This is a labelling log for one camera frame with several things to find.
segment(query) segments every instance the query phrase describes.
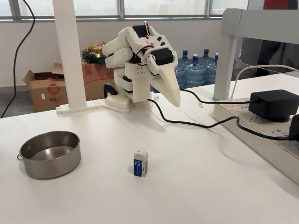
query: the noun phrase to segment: power adapter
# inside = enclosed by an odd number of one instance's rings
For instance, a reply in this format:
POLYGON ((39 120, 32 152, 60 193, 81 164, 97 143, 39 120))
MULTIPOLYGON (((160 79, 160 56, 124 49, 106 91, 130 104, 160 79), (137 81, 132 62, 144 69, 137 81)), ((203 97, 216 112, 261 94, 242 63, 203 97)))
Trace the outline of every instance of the power adapter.
POLYGON ((249 111, 274 122, 287 122, 299 107, 299 96, 286 90, 254 92, 250 101, 249 111))
POLYGON ((299 142, 299 114, 292 118, 289 136, 299 142))

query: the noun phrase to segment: small box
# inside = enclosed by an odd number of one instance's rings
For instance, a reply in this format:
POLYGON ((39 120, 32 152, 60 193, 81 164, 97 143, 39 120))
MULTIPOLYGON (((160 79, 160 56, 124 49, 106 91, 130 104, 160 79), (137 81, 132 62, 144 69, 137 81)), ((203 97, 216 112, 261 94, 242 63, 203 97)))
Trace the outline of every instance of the small box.
POLYGON ((299 96, 285 90, 254 92, 250 100, 249 111, 274 122, 287 122, 299 107, 299 96))
POLYGON ((134 175, 145 177, 148 172, 148 153, 138 150, 134 154, 134 175))

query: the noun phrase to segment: tinsel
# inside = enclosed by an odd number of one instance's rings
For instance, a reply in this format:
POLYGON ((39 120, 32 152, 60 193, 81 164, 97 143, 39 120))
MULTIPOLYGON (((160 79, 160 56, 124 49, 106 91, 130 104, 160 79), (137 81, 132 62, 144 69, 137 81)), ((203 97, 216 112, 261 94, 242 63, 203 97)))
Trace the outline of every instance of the tinsel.
POLYGON ((82 51, 82 58, 87 63, 97 63, 97 64, 105 64, 106 55, 102 52, 102 46, 105 45, 106 42, 102 41, 99 44, 90 45, 88 48, 84 48, 82 51))

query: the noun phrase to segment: metal pot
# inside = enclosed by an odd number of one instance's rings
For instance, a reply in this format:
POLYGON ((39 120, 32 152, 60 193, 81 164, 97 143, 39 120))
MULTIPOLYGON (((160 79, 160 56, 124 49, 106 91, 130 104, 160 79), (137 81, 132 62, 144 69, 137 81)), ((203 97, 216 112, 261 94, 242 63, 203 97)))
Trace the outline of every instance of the metal pot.
POLYGON ((17 159, 23 160, 29 176, 53 178, 70 172, 80 163, 79 144, 79 137, 72 132, 48 132, 26 141, 17 159))

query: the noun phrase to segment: white table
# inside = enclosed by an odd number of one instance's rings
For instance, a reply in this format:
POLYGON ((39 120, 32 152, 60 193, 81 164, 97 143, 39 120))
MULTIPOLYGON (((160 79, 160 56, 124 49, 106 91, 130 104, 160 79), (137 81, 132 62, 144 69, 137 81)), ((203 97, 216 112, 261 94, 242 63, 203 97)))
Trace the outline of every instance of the white table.
MULTIPOLYGON (((235 97, 277 88, 299 94, 298 83, 286 75, 241 80, 235 97)), ((213 88, 192 90, 209 100, 213 88)), ((200 108, 186 92, 181 99, 175 108, 160 97, 167 118, 215 122, 212 105, 200 108)), ((222 126, 165 123, 155 106, 0 119, 0 177, 1 224, 299 223, 299 186, 222 126), (80 165, 56 179, 28 177, 16 159, 20 146, 55 130, 81 138, 80 165), (138 149, 149 154, 146 178, 131 173, 138 149)))

